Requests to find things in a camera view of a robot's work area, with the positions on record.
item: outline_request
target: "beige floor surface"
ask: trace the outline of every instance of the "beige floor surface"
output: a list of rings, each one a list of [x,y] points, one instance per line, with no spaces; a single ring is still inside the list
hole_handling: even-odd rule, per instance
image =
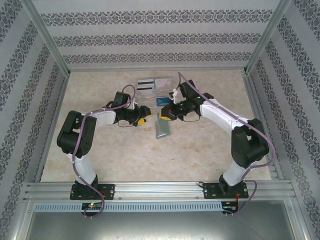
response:
[[[253,114],[238,70],[183,71],[196,87],[213,95],[222,105],[245,118]],[[73,182],[68,157],[57,146],[58,133],[69,111],[99,109],[114,99],[116,91],[138,79],[172,78],[176,71],[119,71],[71,73],[45,163],[42,182]],[[99,181],[216,181],[232,162],[231,137],[214,122],[170,122],[171,135],[156,139],[154,115],[140,127],[103,126],[95,132],[90,151]],[[270,180],[267,167],[255,169],[246,179]]]

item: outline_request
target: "robotic arm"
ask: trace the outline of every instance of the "robotic arm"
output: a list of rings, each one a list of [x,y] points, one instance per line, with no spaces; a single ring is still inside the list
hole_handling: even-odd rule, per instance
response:
[[[126,104],[131,96],[124,92],[117,92],[114,101],[109,102],[104,108],[111,108]],[[128,121],[132,126],[140,126],[146,122],[145,118],[151,115],[151,111],[146,106],[138,107],[133,103],[133,109],[122,107],[116,110],[108,110],[93,113],[85,120],[81,142],[75,154],[75,167],[81,178],[84,179],[95,189],[98,189],[98,176],[92,168],[89,151],[92,147],[95,130],[105,125],[116,124],[121,120]],[[73,161],[73,153],[76,147],[79,133],[77,130],[81,127],[84,114],[77,111],[70,111],[64,121],[61,131],[57,138],[57,145]],[[84,199],[94,199],[97,193],[89,188],[79,178],[75,181],[76,191]]]
[[[195,87],[192,80],[189,80],[189,83]],[[162,108],[160,118],[171,121],[178,118],[183,121],[184,116],[188,113],[196,112],[199,117],[203,116],[212,120],[231,135],[233,162],[228,170],[219,178],[219,188],[226,195],[232,187],[242,182],[247,170],[269,152],[266,140],[249,127],[241,124],[238,120],[247,122],[264,134],[262,123],[256,118],[248,120],[234,114],[222,106],[212,95],[204,93],[203,95],[216,105],[213,106],[186,82],[179,84],[178,87],[182,96],[186,99],[179,103],[175,103],[175,99],[172,99],[168,105]],[[232,118],[227,112],[237,116],[237,119]]]

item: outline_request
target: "blue object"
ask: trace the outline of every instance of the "blue object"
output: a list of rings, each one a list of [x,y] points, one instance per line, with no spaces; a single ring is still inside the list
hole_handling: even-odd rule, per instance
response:
[[[169,103],[170,99],[168,97],[157,97],[156,98],[156,105],[159,106],[165,106]]]

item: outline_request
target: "purple cable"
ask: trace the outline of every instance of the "purple cable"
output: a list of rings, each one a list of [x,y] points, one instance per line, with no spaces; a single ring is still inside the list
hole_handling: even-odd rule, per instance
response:
[[[178,72],[178,76],[179,76],[179,83],[181,83],[181,78],[194,90],[196,91],[201,97],[203,97],[205,100],[207,100],[211,105],[219,108],[220,110],[222,110],[224,113],[226,113],[227,115],[229,115],[230,117],[232,117],[233,119],[235,119],[236,121],[239,121],[240,123],[242,123],[243,125],[247,126],[249,129],[252,129],[253,131],[255,131],[257,134],[259,134],[261,137],[264,138],[264,140],[266,140],[266,142],[269,144],[271,151],[272,151],[272,157],[271,160],[268,161],[267,163],[264,164],[260,164],[260,165],[254,165],[254,166],[250,166],[247,171],[245,171],[245,173],[243,174],[241,180],[244,180],[245,176],[251,171],[251,169],[255,169],[255,168],[262,168],[262,167],[266,167],[269,166],[273,163],[273,161],[276,158],[276,149],[274,144],[272,143],[272,141],[265,135],[263,134],[261,131],[259,131],[258,129],[256,129],[255,127],[251,126],[250,124],[248,124],[247,122],[241,120],[239,117],[237,117],[236,115],[234,115],[233,113],[229,112],[228,110],[224,109],[223,107],[220,107],[220,105],[215,104],[214,102],[212,102],[210,99],[208,99],[205,95],[203,95],[198,89],[196,89],[196,87],[194,87],[182,74],[181,72]],[[256,191],[257,191],[257,187],[258,184],[255,180],[244,180],[244,182],[246,183],[254,183],[254,189],[253,192],[251,194],[251,196],[249,197],[249,199],[246,201],[246,203],[243,205],[243,207],[237,211],[235,214],[238,214],[239,212],[241,212],[244,208],[246,208],[248,206],[248,203],[251,201],[251,199],[253,198],[253,196],[255,195]]]
[[[102,211],[105,209],[105,198],[104,196],[102,195],[101,192],[99,192],[97,189],[95,189],[93,186],[91,186],[88,182],[86,182],[79,174],[79,172],[77,171],[77,168],[76,168],[76,153],[79,149],[79,145],[80,145],[80,142],[81,142],[81,137],[82,137],[82,134],[83,134],[83,129],[84,129],[84,125],[85,125],[85,121],[87,119],[88,116],[90,116],[91,114],[95,114],[95,113],[100,113],[100,112],[107,112],[107,111],[112,111],[112,110],[116,110],[116,109],[121,109],[125,106],[127,106],[128,104],[131,104],[131,102],[135,99],[135,96],[136,96],[136,88],[131,85],[131,84],[128,84],[126,85],[123,89],[122,89],[122,92],[127,88],[127,87],[132,87],[133,88],[133,96],[132,98],[125,104],[123,105],[120,105],[120,106],[116,106],[116,107],[111,107],[111,108],[102,108],[102,109],[97,109],[97,110],[94,110],[94,111],[91,111],[91,112],[88,112],[86,115],[84,115],[83,119],[82,119],[82,123],[81,123],[81,127],[80,127],[80,132],[79,132],[79,135],[78,135],[78,139],[76,141],[76,145],[75,145],[75,148],[74,148],[74,151],[73,151],[73,154],[72,154],[72,167],[73,167],[73,170],[76,174],[76,176],[85,184],[87,185],[89,188],[91,188],[92,190],[94,190],[97,194],[99,194],[99,196],[101,197],[101,203],[102,203],[102,207],[100,209],[100,211],[93,215],[93,216],[90,216],[90,219],[93,219],[95,217],[97,217],[98,215],[100,215],[102,213]],[[84,217],[88,217],[86,215],[86,211],[87,209],[84,210],[83,212],[83,215]]]

